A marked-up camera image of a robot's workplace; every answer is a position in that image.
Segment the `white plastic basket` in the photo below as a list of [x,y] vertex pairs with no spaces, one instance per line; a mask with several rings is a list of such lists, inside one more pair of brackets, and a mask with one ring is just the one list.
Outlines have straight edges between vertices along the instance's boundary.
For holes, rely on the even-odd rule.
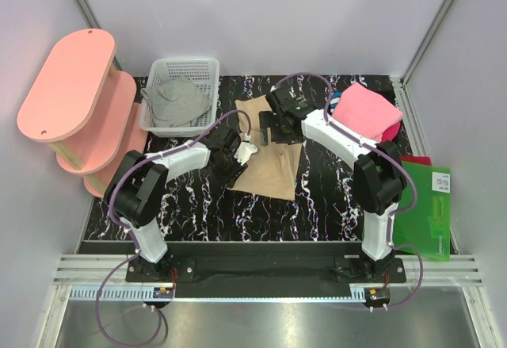
[[210,101],[210,108],[202,115],[181,126],[157,126],[154,107],[144,98],[141,104],[139,126],[158,137],[191,137],[201,134],[216,119],[219,61],[215,58],[165,58],[152,63],[148,86],[163,86],[180,77],[188,79]]

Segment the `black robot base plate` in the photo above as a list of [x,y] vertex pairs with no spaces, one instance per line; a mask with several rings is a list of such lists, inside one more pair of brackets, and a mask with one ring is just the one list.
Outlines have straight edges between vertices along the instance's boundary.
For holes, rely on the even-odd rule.
[[349,297],[353,285],[406,283],[402,259],[374,263],[358,242],[171,242],[156,264],[136,258],[128,282],[176,281],[179,298],[282,300]]

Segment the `green plastic folder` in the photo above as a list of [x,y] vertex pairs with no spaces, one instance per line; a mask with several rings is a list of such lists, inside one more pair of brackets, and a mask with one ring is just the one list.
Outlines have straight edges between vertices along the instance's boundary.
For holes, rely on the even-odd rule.
[[451,171],[418,163],[402,165],[414,181],[417,203],[395,216],[394,245],[410,244],[422,257],[446,262],[451,255]]

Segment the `magenta garment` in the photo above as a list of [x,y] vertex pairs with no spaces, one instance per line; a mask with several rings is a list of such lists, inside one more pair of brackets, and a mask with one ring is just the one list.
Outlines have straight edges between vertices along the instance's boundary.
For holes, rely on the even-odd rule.
[[400,131],[400,128],[401,128],[401,122],[398,122],[396,124],[393,124],[392,126],[390,126],[389,128],[387,128],[383,134],[381,135],[381,142],[386,142],[386,141],[393,141],[397,135],[399,134],[399,131]]

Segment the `pink folded t shirt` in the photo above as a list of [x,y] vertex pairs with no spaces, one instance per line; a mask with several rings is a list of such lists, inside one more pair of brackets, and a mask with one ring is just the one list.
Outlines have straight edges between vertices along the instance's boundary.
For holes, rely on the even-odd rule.
[[401,122],[403,114],[381,94],[356,82],[342,92],[331,116],[355,133],[380,143],[383,132]]

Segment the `pink tiered shelf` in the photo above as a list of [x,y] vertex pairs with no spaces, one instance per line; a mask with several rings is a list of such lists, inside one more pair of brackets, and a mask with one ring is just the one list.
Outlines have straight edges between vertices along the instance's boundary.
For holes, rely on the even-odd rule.
[[29,139],[47,144],[59,166],[103,197],[123,157],[143,151],[134,78],[115,68],[116,42],[101,29],[82,29],[50,51],[18,114]]

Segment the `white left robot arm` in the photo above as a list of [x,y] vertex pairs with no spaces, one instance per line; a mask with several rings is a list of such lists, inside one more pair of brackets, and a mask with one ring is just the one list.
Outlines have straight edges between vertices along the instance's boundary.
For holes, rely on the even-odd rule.
[[225,125],[168,150],[146,155],[128,151],[109,182],[104,200],[111,220],[132,234],[135,253],[145,261],[143,272],[150,279],[163,281],[171,271],[169,248],[157,223],[167,182],[206,168],[221,185],[232,187],[257,153],[251,135],[240,136]]

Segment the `beige t shirt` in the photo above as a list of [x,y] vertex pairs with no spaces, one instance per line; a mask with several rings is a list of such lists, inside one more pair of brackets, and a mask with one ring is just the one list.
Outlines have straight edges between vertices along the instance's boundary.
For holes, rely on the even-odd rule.
[[250,157],[246,170],[231,188],[234,191],[294,201],[302,145],[261,145],[259,113],[270,110],[264,96],[248,101],[237,100],[235,106],[241,111],[238,115],[240,130],[251,131],[251,143],[258,148],[258,153]]

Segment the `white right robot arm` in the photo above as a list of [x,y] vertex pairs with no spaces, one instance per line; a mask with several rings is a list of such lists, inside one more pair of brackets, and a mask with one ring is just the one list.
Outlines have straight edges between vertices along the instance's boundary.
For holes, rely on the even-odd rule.
[[353,170],[352,195],[364,213],[361,248],[366,258],[360,272],[378,281],[388,271],[385,258],[393,250],[393,223],[407,186],[398,148],[376,143],[328,117],[323,109],[259,113],[261,144],[300,143],[312,140],[334,153]]

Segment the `blue white striped garment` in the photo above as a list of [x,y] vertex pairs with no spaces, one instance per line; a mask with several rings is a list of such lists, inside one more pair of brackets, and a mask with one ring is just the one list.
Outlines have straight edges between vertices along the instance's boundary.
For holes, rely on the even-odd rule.
[[329,115],[332,115],[334,110],[336,109],[340,99],[341,99],[341,96],[342,96],[342,92],[340,91],[335,91],[330,99],[330,104],[329,104],[329,108],[328,108],[328,114]]

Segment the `grey t shirt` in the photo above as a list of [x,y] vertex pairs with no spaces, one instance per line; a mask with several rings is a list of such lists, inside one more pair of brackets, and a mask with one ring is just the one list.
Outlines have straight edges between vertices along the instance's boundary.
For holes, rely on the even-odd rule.
[[206,95],[185,76],[141,89],[158,128],[192,127],[212,106]]

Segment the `red plastic folder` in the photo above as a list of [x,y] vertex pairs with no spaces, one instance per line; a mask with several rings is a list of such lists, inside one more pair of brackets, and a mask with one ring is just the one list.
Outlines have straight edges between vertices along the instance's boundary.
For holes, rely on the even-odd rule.
[[407,163],[414,163],[420,165],[431,166],[432,161],[428,156],[413,156],[413,155],[402,155],[401,160]]

